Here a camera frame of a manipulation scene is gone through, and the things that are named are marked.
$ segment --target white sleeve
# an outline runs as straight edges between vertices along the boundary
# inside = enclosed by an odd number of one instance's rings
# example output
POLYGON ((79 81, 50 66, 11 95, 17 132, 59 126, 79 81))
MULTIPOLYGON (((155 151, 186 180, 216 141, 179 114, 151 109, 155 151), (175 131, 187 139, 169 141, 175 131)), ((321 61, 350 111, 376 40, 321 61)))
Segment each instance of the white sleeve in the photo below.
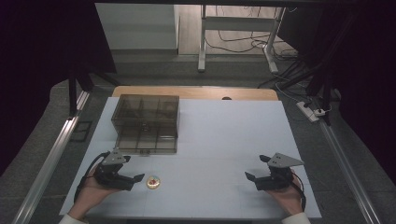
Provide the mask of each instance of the white sleeve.
POLYGON ((88 222, 78 221, 66 214, 59 224, 88 224, 88 222))
POLYGON ((283 219, 282 223, 283 224, 310 224, 311 222, 309 221, 308 217, 306 216, 306 213, 299 213, 297 215, 283 219))

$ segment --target gray floor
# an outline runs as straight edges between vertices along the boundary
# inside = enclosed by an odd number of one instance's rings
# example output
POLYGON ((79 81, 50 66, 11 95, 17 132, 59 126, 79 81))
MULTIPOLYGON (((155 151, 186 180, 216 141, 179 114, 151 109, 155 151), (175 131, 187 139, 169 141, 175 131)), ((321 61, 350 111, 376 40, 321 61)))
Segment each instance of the gray floor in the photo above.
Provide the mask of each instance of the gray floor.
MULTIPOLYGON (((119 73, 114 77, 122 85, 169 85, 169 86, 224 86, 256 88, 272 76, 263 56, 211 56, 207 60, 204 74, 197 72, 196 56, 165 55, 115 55, 119 73)), ((279 69, 285 70, 290 62, 278 62, 279 69)), ((39 202, 31 223, 56 223, 60 220, 59 210, 65 195, 76 175, 79 163, 90 142, 96 122, 114 87, 101 78, 92 75, 95 88, 91 92, 84 113, 80 119, 82 125, 91 123, 88 138, 81 140, 83 133, 73 133, 72 141, 67 145, 53 178, 48 184, 39 202)), ((273 87, 270 83, 264 88, 273 87)), ((301 91, 301 87, 292 87, 291 91, 301 91)), ((316 195, 323 219, 313 223, 365 223, 361 210, 343 178, 329 144, 318 123, 309 122, 295 105, 295 101, 278 92, 288 114, 290 127, 295 141, 305 161, 308 177, 316 195)), ((304 98, 293 95, 297 100, 304 98)), ((361 142, 340 118, 338 103, 332 103, 332 127, 344 147, 361 183, 375 205, 383 223, 395 223, 393 202, 396 189, 381 167, 361 142)), ((0 223, 10 223, 15 217, 24 196, 35 180, 42 163, 46 159, 56 137, 68 116, 67 82, 55 86, 51 92, 51 101, 42 119, 24 145, 21 153, 0 178, 0 223)), ((92 217, 91 223, 126 223, 126 220, 102 220, 92 217)), ((174 220, 133 220, 131 223, 176 223, 174 220)), ((194 221, 193 223, 213 223, 212 221, 194 221)), ((254 223, 278 223, 278 220, 254 223)))

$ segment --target desk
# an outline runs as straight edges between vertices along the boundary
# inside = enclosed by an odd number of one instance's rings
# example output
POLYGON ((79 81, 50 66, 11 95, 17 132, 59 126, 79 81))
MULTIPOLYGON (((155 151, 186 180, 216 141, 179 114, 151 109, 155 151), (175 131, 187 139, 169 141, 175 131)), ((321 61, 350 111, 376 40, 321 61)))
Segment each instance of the desk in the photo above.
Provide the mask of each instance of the desk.
MULTIPOLYGON (((61 215, 72 206, 76 186, 91 161, 115 146, 117 133, 111 116, 123 93, 180 95, 177 153, 132 155, 120 174, 146 174, 143 181, 131 191, 106 198, 91 210, 90 216, 187 220, 284 216, 271 196, 257 191, 245 177, 245 171, 256 176, 269 175, 267 165, 259 159, 261 154, 272 157, 280 152, 300 159, 282 103, 272 90, 210 87, 116 88, 106 102, 61 215), (223 96, 233 99, 221 100, 223 96), (162 181, 155 190, 145 184, 150 175, 162 181)), ((321 217, 304 167, 293 169, 304 183, 305 212, 312 218, 321 217)))

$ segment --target wrist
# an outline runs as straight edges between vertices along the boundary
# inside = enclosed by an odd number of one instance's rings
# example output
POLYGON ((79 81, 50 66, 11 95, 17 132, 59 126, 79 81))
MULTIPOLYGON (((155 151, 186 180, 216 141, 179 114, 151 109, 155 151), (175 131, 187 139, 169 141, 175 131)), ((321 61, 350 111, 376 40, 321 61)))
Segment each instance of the wrist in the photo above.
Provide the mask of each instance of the wrist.
POLYGON ((303 212, 303 208, 299 203, 295 204, 294 206, 285 207, 285 210, 289 216, 294 216, 303 212))
POLYGON ((78 203, 75 203, 68 212, 68 215, 76 220, 85 221, 85 216, 87 215, 89 210, 90 210, 89 208, 86 208, 78 203))

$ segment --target small round disc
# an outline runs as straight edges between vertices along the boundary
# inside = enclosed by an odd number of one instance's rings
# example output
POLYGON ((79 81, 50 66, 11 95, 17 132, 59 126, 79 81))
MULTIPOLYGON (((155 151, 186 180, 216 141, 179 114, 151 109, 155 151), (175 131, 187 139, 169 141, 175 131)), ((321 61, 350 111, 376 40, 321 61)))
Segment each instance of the small round disc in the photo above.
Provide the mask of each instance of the small round disc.
POLYGON ((160 186, 161 180, 156 175, 151 175, 148 177, 148 181, 146 182, 149 189, 156 189, 160 186))

